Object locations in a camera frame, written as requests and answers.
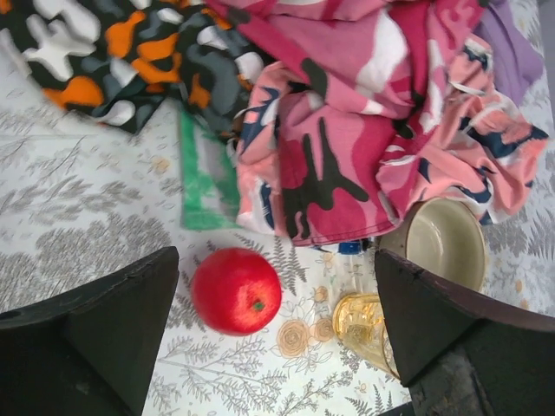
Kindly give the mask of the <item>pink camouflage cloth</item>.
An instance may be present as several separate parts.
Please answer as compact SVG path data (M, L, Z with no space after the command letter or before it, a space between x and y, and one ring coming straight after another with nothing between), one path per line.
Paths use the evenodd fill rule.
M240 226L326 245L393 230L483 1L213 1L272 63L236 152Z

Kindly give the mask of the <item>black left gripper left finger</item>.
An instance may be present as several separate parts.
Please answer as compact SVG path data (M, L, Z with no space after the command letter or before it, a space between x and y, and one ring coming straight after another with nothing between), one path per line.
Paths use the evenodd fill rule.
M3 415L140 415L179 279L165 247L1 315Z

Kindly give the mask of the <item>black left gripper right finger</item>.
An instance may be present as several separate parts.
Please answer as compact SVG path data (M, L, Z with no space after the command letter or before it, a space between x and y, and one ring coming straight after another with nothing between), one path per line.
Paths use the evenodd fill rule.
M375 276L409 403L391 415L552 415L554 319L449 282L387 251Z

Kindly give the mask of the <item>lilac purple cloth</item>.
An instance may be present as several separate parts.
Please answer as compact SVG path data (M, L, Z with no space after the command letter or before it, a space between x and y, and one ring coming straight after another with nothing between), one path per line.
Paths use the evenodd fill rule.
M541 78L544 61L515 26L509 2L490 1L473 33L493 51L495 88L520 106L528 88Z

